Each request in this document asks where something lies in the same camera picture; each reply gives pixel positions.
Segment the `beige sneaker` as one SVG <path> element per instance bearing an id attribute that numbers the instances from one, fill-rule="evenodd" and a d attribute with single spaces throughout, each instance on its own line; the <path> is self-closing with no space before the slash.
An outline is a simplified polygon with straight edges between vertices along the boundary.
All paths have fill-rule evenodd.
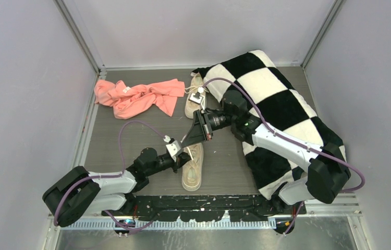
<path id="1" fill-rule="evenodd" d="M 185 102 L 185 115 L 189 119 L 193 119 L 193 113 L 196 110 L 201 109 L 199 105 L 189 102 L 189 94 L 196 90 L 198 87 L 202 87 L 202 85 L 204 84 L 203 79 L 199 73 L 192 73 L 191 75 L 193 76 L 193 78 L 191 80 L 190 86 L 185 88 L 185 93 L 187 94 L 187 99 Z M 207 88 L 204 89 L 207 95 L 209 90 Z"/>
<path id="2" fill-rule="evenodd" d="M 202 143 L 184 148 L 190 160 L 182 167 L 182 186 L 189 192 L 194 192 L 201 186 L 204 150 Z"/>

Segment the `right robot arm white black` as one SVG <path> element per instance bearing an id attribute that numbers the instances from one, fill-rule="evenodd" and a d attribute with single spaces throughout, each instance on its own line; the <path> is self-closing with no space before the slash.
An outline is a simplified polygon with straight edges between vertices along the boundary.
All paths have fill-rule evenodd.
<path id="1" fill-rule="evenodd" d="M 285 214 L 293 204 L 308 199 L 331 204 L 351 177 L 340 149 L 332 143 L 320 146 L 277 131 L 262 116 L 248 112 L 247 100 L 247 95 L 229 90 L 221 109 L 196 110 L 181 147 L 211 140 L 215 130 L 230 127 L 238 140 L 284 157 L 306 174 L 276 190 L 272 207 L 277 213 Z"/>

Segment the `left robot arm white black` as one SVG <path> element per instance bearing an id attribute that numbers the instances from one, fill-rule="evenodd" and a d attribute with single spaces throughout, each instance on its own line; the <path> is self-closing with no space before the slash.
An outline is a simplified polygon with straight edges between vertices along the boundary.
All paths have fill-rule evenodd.
<path id="1" fill-rule="evenodd" d="M 149 176 L 168 168 L 177 172 L 190 160 L 186 152 L 172 158 L 169 153 L 158 155 L 155 149 L 145 148 L 124 172 L 96 173 L 76 166 L 48 188 L 42 200 L 60 227 L 105 210 L 127 216 L 137 204 L 134 193 L 149 184 Z"/>

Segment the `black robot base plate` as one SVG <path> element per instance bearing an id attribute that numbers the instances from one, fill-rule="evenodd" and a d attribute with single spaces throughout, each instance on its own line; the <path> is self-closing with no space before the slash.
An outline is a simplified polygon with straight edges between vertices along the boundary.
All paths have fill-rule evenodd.
<path id="1" fill-rule="evenodd" d="M 220 221 L 228 216 L 232 222 L 266 221 L 280 215 L 291 218 L 297 211 L 306 213 L 300 203 L 283 205 L 262 195 L 137 195 L 113 216 L 135 217 L 142 221 L 183 222 Z"/>

